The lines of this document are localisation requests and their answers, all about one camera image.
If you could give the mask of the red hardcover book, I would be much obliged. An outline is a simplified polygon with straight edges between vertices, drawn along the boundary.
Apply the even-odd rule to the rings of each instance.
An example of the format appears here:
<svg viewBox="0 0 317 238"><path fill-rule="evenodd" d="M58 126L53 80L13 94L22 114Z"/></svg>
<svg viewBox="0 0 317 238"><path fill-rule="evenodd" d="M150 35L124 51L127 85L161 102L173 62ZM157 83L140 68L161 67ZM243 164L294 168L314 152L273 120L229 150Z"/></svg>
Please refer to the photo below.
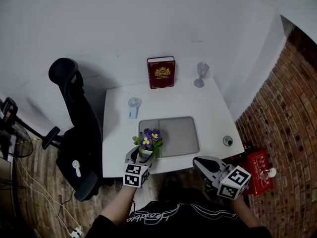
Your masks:
<svg viewBox="0 0 317 238"><path fill-rule="evenodd" d="M173 56L147 59L149 86L151 89L174 86L176 62Z"/></svg>

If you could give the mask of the person's left forearm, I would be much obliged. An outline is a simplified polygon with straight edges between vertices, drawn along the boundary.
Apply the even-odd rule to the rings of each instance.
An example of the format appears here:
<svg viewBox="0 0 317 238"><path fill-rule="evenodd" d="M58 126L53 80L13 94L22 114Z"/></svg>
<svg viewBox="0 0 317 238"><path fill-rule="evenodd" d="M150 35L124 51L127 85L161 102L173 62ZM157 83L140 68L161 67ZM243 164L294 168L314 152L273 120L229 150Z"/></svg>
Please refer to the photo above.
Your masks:
<svg viewBox="0 0 317 238"><path fill-rule="evenodd" d="M124 186L115 199L102 210L101 215L116 226L122 224L129 216L136 191L136 187Z"/></svg>

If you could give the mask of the clear bottle with white cap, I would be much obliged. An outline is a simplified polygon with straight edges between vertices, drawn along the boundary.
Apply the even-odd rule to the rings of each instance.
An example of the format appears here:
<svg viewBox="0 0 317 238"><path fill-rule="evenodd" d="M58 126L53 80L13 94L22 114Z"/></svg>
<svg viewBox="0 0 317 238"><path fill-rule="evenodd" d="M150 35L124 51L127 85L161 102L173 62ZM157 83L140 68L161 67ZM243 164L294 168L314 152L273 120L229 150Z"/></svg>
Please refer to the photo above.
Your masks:
<svg viewBox="0 0 317 238"><path fill-rule="evenodd" d="M269 179L275 177L276 173L277 173L276 168L270 168L270 169L263 170L260 173L260 179L261 180L269 180Z"/></svg>

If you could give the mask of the pale blue handheld fan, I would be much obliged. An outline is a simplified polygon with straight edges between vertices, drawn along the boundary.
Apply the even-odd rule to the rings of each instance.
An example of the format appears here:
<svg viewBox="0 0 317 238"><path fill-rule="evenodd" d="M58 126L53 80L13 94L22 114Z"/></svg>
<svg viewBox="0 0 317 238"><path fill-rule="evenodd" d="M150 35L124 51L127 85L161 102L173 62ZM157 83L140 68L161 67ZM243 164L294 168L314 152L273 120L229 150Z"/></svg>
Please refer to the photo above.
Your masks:
<svg viewBox="0 0 317 238"><path fill-rule="evenodd" d="M128 101L128 107L129 107L129 118L130 119L136 119L138 115L138 109L141 105L141 99L139 98L131 98Z"/></svg>

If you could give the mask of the person's black shirt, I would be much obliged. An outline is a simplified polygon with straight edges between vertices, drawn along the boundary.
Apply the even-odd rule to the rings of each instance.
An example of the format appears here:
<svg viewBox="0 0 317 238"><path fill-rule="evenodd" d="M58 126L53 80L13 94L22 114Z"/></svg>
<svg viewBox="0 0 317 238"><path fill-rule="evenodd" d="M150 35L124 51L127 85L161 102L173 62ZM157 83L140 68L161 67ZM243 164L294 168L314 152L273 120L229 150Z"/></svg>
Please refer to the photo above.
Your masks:
<svg viewBox="0 0 317 238"><path fill-rule="evenodd" d="M266 227L244 224L229 202L211 202L196 188L173 188L118 226L99 214L85 238L272 238Z"/></svg>

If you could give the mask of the red fire equipment box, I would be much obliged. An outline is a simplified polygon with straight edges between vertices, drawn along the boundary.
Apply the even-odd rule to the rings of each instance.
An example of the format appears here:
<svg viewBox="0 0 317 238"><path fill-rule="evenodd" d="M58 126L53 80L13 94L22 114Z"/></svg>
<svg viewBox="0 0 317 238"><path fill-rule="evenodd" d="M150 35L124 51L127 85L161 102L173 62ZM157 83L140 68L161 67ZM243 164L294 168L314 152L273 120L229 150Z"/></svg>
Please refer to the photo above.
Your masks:
<svg viewBox="0 0 317 238"><path fill-rule="evenodd" d="M260 176L262 171L270 169L265 149L262 148L252 153L244 152L225 158L223 161L226 164L241 166L252 175L243 195L260 195L273 188L272 178L262 179Z"/></svg>

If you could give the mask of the purple flowers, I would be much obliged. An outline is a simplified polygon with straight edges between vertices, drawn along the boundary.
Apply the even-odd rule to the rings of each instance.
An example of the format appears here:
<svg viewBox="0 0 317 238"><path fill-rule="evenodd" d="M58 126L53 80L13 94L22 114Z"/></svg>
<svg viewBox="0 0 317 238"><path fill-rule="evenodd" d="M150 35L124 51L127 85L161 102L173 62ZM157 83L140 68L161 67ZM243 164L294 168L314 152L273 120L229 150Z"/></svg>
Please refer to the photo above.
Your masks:
<svg viewBox="0 0 317 238"><path fill-rule="evenodd" d="M163 138L158 129L145 128L139 132L138 136L133 136L132 139L141 154L149 152L153 153L154 157L159 157L160 148L163 146Z"/></svg>

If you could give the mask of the person's right forearm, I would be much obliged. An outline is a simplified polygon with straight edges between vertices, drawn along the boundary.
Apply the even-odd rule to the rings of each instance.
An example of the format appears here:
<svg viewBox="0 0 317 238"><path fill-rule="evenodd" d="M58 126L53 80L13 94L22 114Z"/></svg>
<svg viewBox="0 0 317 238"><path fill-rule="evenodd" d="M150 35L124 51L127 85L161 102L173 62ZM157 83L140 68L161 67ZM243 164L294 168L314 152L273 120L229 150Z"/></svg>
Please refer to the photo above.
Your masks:
<svg viewBox="0 0 317 238"><path fill-rule="evenodd" d="M229 202L232 211L246 224L249 228L260 227L261 224L258 218L254 215L251 209L247 206L244 201L244 197L241 195L235 200Z"/></svg>

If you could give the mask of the black office chair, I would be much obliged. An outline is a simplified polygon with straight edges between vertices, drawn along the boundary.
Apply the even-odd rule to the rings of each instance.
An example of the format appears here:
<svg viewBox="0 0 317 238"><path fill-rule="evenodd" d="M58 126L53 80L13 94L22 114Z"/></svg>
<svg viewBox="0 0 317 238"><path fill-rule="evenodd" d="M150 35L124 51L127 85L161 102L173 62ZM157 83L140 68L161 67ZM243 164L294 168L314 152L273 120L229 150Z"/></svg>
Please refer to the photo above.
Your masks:
<svg viewBox="0 0 317 238"><path fill-rule="evenodd" d="M83 202L98 194L103 184L101 128L84 96L84 82L76 61L57 59L50 66L49 79L59 87L73 124L59 144L56 164L75 190L74 197ZM74 160L80 163L80 178L72 166Z"/></svg>

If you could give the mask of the black standing fan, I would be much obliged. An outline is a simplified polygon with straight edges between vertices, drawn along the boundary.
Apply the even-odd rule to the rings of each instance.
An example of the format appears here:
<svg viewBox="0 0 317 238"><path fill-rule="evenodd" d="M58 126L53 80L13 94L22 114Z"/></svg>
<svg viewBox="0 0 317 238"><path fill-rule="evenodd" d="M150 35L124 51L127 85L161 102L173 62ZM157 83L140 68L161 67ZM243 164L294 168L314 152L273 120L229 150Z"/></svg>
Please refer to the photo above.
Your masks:
<svg viewBox="0 0 317 238"><path fill-rule="evenodd" d="M4 102L0 101L0 151L7 157L28 157L33 153L33 142L41 141L42 148L48 146L60 147L63 137L59 136L60 129L54 127L46 136L41 135L28 126L17 116L16 103L7 97Z"/></svg>

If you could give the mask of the black metal frame table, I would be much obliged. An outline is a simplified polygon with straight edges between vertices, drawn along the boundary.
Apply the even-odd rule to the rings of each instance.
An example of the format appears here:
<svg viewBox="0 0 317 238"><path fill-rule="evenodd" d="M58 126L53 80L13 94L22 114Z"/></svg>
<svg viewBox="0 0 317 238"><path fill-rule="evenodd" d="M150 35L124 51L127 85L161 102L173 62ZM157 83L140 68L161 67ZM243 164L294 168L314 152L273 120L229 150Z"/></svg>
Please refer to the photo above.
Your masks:
<svg viewBox="0 0 317 238"><path fill-rule="evenodd" d="M18 192L25 186L17 183L15 160L8 155L7 159L0 157L0 217L11 221L22 219L18 203Z"/></svg>

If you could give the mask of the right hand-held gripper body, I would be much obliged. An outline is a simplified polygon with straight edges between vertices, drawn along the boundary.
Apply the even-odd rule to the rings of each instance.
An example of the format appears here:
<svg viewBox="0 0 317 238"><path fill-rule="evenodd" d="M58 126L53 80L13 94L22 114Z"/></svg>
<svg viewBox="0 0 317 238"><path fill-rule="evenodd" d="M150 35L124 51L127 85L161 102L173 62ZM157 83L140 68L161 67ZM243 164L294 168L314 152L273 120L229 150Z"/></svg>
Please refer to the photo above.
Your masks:
<svg viewBox="0 0 317 238"><path fill-rule="evenodd" d="M206 182L206 193L236 200L246 189L251 174L240 166L226 165L213 181Z"/></svg>

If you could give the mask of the white handheld fan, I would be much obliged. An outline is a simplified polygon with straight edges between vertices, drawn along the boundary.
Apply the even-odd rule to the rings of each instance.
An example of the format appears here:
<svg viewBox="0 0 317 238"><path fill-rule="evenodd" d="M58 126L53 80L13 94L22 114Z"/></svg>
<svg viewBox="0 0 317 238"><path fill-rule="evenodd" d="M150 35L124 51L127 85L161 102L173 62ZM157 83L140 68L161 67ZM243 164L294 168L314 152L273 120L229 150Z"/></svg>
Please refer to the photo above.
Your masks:
<svg viewBox="0 0 317 238"><path fill-rule="evenodd" d="M72 162L72 166L75 169L76 175L80 178L81 177L81 172L80 172L80 163L78 160L74 160Z"/></svg>

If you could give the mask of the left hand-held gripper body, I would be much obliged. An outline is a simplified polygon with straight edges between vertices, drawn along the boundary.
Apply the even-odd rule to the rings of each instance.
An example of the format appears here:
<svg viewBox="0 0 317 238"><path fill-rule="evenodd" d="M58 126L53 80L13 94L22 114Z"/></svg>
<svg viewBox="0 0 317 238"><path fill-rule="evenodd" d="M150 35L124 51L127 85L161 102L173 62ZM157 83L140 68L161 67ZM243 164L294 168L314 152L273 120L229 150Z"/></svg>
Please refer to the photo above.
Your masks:
<svg viewBox="0 0 317 238"><path fill-rule="evenodd" d="M151 166L137 165L132 163L124 164L123 185L141 188L150 175Z"/></svg>

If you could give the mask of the clear glass goblet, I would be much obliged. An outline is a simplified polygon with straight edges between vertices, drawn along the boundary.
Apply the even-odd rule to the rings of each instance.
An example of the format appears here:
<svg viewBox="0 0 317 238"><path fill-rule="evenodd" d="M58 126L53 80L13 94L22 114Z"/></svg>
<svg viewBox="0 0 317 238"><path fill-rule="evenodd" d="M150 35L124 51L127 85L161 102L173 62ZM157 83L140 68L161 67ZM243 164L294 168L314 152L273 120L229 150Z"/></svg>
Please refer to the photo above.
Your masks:
<svg viewBox="0 0 317 238"><path fill-rule="evenodd" d="M209 66L204 63L200 62L197 64L197 70L199 77L194 81L194 85L198 88L204 87L204 81L203 78L206 76L207 72L209 71Z"/></svg>

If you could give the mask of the grey tray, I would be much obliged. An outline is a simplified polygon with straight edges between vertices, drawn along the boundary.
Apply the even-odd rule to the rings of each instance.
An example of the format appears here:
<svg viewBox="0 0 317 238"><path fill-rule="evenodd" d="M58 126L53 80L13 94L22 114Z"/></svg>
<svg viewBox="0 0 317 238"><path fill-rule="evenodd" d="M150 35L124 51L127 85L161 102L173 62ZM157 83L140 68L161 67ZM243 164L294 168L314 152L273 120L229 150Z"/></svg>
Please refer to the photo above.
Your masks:
<svg viewBox="0 0 317 238"><path fill-rule="evenodd" d="M158 129L163 145L158 151L158 158L179 157L197 154L200 144L195 121L192 117L149 119L139 122L139 130Z"/></svg>

